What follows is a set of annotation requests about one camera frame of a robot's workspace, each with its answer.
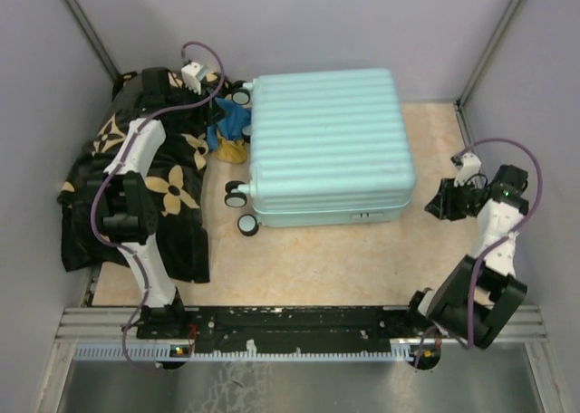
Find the light blue hard-shell suitcase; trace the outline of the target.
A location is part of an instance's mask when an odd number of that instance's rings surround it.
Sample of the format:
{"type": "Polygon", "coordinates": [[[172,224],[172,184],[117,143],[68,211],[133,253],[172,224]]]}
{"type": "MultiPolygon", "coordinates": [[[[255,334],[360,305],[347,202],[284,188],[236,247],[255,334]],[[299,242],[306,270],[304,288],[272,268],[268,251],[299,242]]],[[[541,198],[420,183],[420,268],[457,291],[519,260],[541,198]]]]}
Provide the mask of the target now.
{"type": "Polygon", "coordinates": [[[251,92],[249,181],[269,227],[387,222],[410,204],[416,169],[392,72],[260,76],[251,92]]]}

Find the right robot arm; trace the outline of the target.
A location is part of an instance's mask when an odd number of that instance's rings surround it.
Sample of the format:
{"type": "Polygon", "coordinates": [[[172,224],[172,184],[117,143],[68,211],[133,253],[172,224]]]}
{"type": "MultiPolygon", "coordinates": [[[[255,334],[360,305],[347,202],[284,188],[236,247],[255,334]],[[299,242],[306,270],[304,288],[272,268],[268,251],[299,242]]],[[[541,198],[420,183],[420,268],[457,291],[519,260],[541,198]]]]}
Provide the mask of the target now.
{"type": "Polygon", "coordinates": [[[436,326],[486,349],[497,338],[527,295],[527,286],[516,278],[514,256],[517,230],[528,213],[523,198],[528,174],[513,165],[502,165],[483,187],[470,176],[461,184],[444,178],[425,211],[439,220],[474,217],[478,237],[437,289],[417,291],[405,313],[406,329],[426,336],[436,326]]]}

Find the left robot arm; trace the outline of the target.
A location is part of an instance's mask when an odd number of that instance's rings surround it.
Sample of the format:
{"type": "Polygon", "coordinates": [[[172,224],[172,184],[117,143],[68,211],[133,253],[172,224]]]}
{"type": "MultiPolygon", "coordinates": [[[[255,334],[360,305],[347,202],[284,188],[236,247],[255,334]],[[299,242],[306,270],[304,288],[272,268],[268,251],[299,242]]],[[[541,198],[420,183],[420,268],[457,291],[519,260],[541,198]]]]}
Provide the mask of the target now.
{"type": "Polygon", "coordinates": [[[189,317],[158,249],[159,219],[178,215],[182,207],[194,213],[200,207],[183,187],[180,165],[173,167],[163,182],[166,194],[162,210],[150,198],[147,182],[150,166],[166,140],[161,116],[189,112],[212,102],[213,97],[203,93],[204,77],[204,67],[195,63],[183,67],[180,81],[175,81],[169,70],[143,71],[140,116],[130,122],[127,137],[102,179],[87,184],[94,191],[94,236],[119,250],[141,290],[141,303],[130,321],[141,326],[156,323],[171,338],[187,330],[189,317]]]}

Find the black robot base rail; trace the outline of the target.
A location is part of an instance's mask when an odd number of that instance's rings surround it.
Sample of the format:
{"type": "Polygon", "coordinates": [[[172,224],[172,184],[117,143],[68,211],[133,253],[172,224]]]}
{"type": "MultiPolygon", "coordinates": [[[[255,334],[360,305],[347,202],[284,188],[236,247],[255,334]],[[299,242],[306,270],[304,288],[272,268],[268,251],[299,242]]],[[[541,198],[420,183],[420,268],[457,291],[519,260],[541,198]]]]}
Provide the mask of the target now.
{"type": "Polygon", "coordinates": [[[408,307],[186,307],[181,311],[145,310],[137,338],[183,339],[197,353],[314,354],[375,353],[392,350],[395,339],[419,338],[431,322],[408,307]]]}

